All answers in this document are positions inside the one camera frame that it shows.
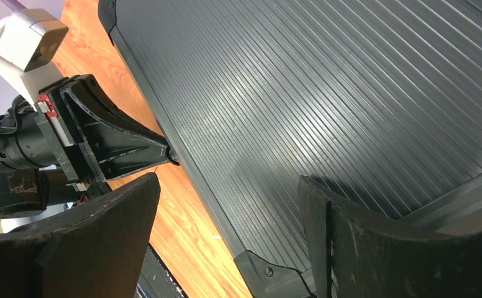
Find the black poker set case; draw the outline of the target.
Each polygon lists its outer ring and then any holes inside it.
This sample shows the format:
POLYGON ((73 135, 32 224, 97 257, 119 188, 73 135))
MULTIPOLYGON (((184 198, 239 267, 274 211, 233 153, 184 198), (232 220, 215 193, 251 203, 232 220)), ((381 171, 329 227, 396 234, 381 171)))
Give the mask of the black poker set case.
POLYGON ((298 184, 482 232, 482 1, 100 1, 254 297, 317 297, 298 184))

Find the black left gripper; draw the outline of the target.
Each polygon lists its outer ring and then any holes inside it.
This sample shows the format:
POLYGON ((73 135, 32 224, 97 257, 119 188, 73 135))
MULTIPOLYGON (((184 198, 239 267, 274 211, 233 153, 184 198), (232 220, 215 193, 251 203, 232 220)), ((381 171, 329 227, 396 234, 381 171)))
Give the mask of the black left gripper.
POLYGON ((60 79, 40 94, 48 111, 18 95, 0 115, 1 219, 90 201, 111 191, 107 181, 170 162, 166 138, 120 110, 93 75, 60 79), (61 144, 52 113, 78 132, 80 148, 61 144))

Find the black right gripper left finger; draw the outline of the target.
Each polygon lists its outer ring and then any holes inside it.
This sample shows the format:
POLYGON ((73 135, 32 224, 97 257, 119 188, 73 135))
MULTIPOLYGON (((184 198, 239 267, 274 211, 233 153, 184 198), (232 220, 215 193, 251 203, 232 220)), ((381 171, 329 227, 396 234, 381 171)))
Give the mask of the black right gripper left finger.
POLYGON ((0 297, 133 297, 159 198, 158 176, 147 173, 0 233, 0 297))

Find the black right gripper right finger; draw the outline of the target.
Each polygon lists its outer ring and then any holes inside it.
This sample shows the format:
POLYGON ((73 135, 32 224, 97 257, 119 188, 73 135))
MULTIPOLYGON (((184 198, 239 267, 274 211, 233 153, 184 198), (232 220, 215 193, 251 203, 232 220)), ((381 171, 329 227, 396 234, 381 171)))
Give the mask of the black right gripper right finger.
POLYGON ((482 297, 482 232, 402 223, 310 176, 298 197, 317 297, 482 297))

